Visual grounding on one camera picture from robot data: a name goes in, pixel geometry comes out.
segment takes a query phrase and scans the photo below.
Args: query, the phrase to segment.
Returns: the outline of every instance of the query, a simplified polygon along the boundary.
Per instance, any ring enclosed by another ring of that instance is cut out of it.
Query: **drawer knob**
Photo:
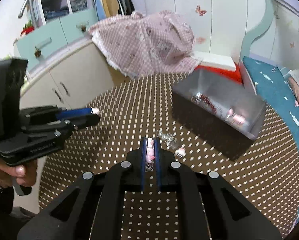
[[[34,56],[36,58],[40,57],[42,55],[42,51],[40,49],[38,49],[37,47],[35,47],[35,52],[34,52]]]
[[[86,32],[86,25],[82,25],[81,26],[81,31],[84,33],[84,32]]]

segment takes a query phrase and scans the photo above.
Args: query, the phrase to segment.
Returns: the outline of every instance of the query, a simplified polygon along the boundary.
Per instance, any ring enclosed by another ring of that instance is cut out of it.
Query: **round table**
[[[179,161],[196,172],[217,171],[286,236],[298,215],[299,153],[283,120],[267,106],[265,123],[255,143],[236,162],[182,126],[171,115],[171,87],[187,75],[157,74],[107,91],[87,104],[98,107],[95,127],[74,131],[64,150],[47,158],[40,184],[40,208],[84,171],[100,173],[137,149],[141,136],[162,129],[185,144]],[[146,173],[145,191],[125,194],[122,238],[179,239],[176,193],[156,190],[155,172]]]

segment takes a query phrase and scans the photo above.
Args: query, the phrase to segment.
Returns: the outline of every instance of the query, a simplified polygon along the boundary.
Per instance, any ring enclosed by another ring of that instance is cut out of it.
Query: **human hand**
[[[12,177],[16,177],[16,182],[25,187],[33,186],[36,182],[37,160],[16,167],[7,166],[0,160],[0,187],[12,186]]]

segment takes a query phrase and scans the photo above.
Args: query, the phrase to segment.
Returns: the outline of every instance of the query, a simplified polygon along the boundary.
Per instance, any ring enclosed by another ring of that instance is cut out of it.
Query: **silver screw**
[[[131,163],[128,162],[128,161],[123,161],[123,162],[121,162],[121,166],[122,166],[123,168],[128,168],[128,167],[131,166]]]
[[[60,133],[58,130],[55,130],[54,135],[55,135],[56,137],[59,137],[59,136],[61,136],[61,133]]]
[[[180,163],[179,162],[172,162],[171,167],[174,168],[174,169],[178,169],[180,167]]]
[[[85,172],[83,174],[83,179],[91,179],[93,177],[93,173],[91,173],[90,171]]]
[[[208,174],[212,179],[217,179],[219,177],[219,174],[216,171],[211,171]]]

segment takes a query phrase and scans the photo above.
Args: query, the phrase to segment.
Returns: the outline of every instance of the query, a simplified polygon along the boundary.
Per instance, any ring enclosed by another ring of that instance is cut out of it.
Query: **storage box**
[[[172,88],[172,115],[235,161],[263,126],[266,103],[243,86],[197,69]]]

